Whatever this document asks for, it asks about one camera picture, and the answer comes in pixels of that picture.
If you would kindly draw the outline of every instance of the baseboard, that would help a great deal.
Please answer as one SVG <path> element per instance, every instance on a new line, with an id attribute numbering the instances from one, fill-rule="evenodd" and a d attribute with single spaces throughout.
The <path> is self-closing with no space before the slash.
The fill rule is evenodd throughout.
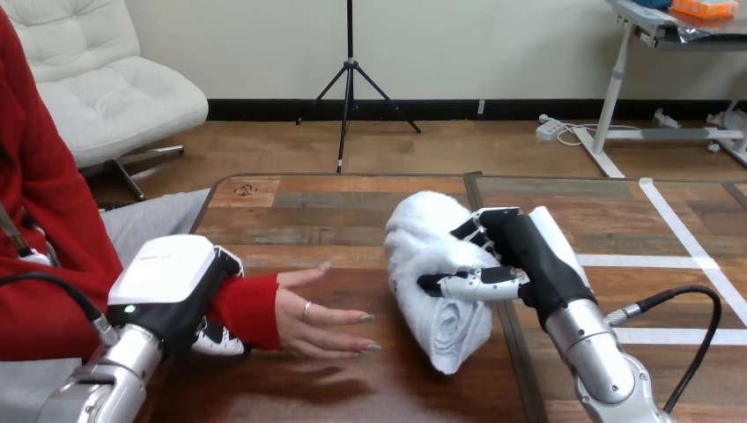
<path id="1" fill-rule="evenodd" d="M 322 100 L 308 116 L 313 100 L 209 100 L 211 121 L 292 122 L 306 120 L 339 121 L 342 100 Z M 477 114 L 479 100 L 398 100 L 397 104 L 415 121 L 534 121 L 541 114 L 556 119 L 595 120 L 602 113 L 603 100 L 486 100 L 484 112 Z M 357 121 L 400 120 L 383 100 L 356 100 L 352 119 Z M 617 120 L 652 119 L 657 108 L 677 120 L 705 120 L 708 114 L 721 112 L 728 100 L 620 100 L 615 109 Z"/>

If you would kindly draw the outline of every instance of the rolled towel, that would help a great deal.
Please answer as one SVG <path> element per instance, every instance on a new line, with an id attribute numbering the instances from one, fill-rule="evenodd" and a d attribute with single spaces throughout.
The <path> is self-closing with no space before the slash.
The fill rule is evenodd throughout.
<path id="1" fill-rule="evenodd" d="M 499 265 L 486 251 L 449 233 L 469 217 L 470 211 L 452 197 L 425 191 L 402 201 L 387 223 L 389 287 L 413 336 L 446 375 L 490 337 L 492 308 L 482 301 L 433 298 L 417 281 L 423 275 Z"/>

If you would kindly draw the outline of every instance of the ring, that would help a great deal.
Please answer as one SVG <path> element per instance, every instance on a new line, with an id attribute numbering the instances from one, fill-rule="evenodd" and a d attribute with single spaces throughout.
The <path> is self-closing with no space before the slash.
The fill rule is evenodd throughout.
<path id="1" fill-rule="evenodd" d="M 301 319 L 303 323 L 308 323 L 308 308 L 311 307 L 311 301 L 307 302 L 304 306 L 304 316 Z"/>

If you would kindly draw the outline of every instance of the desk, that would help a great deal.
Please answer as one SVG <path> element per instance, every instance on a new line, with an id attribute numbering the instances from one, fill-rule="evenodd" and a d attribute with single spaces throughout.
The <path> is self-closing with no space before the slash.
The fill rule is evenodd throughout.
<path id="1" fill-rule="evenodd" d="M 677 35 L 675 18 L 669 14 L 648 9 L 630 0 L 607 0 L 618 15 L 618 23 L 623 26 L 623 42 L 618 60 L 612 69 L 612 77 L 604 97 L 602 115 L 595 135 L 585 128 L 573 130 L 581 145 L 587 150 L 604 174 L 610 178 L 624 178 L 622 172 L 604 152 L 608 139 L 711 139 L 729 152 L 735 159 L 747 166 L 747 137 L 741 130 L 719 130 L 704 128 L 694 130 L 609 130 L 615 104 L 618 102 L 620 86 L 625 77 L 628 49 L 633 38 L 638 38 L 649 47 L 668 51 L 744 51 L 747 50 L 747 36 L 737 40 L 704 39 L 681 42 Z M 736 106 L 732 102 L 729 109 Z"/>
<path id="2" fill-rule="evenodd" d="M 747 186 L 655 186 L 744 293 L 747 209 L 731 193 L 745 194 Z M 447 193 L 473 209 L 483 204 L 524 210 L 546 205 L 586 264 L 600 255 L 688 257 L 637 182 L 475 174 L 229 177 L 213 188 L 196 232 L 228 247 L 252 274 L 331 260 L 335 267 L 327 280 L 300 294 L 331 307 L 376 314 L 375 323 L 355 331 L 384 350 L 350 362 L 298 362 L 263 353 L 246 361 L 178 359 L 163 382 L 151 388 L 152 403 L 141 421 L 586 421 L 566 367 L 537 327 L 533 311 L 519 302 L 499 304 L 492 338 L 457 375 L 432 370 L 388 290 L 381 249 L 384 225 L 396 205 L 424 189 Z M 589 266 L 587 272 L 604 312 L 668 286 L 710 284 L 702 270 L 693 268 Z M 628 351 L 648 366 L 660 401 L 689 364 L 695 346 L 688 337 L 695 332 L 688 329 L 706 326 L 709 307 L 697 296 L 687 296 L 634 321 L 644 329 L 685 328 L 673 338 L 685 345 L 634 345 L 650 342 L 647 337 L 655 332 L 625 333 Z M 747 392 L 747 337 L 743 321 L 727 304 L 721 327 L 736 330 L 727 340 L 738 345 L 712 348 L 675 410 L 680 422 L 738 421 L 747 415 L 741 405 Z"/>

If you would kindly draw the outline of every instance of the robotic hand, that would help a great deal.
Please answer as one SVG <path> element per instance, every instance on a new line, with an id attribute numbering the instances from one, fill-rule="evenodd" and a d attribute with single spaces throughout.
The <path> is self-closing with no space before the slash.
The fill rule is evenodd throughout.
<path id="1" fill-rule="evenodd" d="M 202 236 L 147 242 L 109 293 L 111 325 L 94 322 L 102 347 L 48 398 L 37 421 L 132 422 L 161 359 L 189 351 L 224 279 L 241 273 L 236 256 Z"/>
<path id="2" fill-rule="evenodd" d="M 519 208 L 481 209 L 452 234 L 490 251 L 502 266 L 425 275 L 418 284 L 427 293 L 474 301 L 521 298 L 536 309 L 594 422 L 674 422 L 656 407 L 646 368 L 623 352 L 584 270 L 546 208 L 528 216 Z"/>

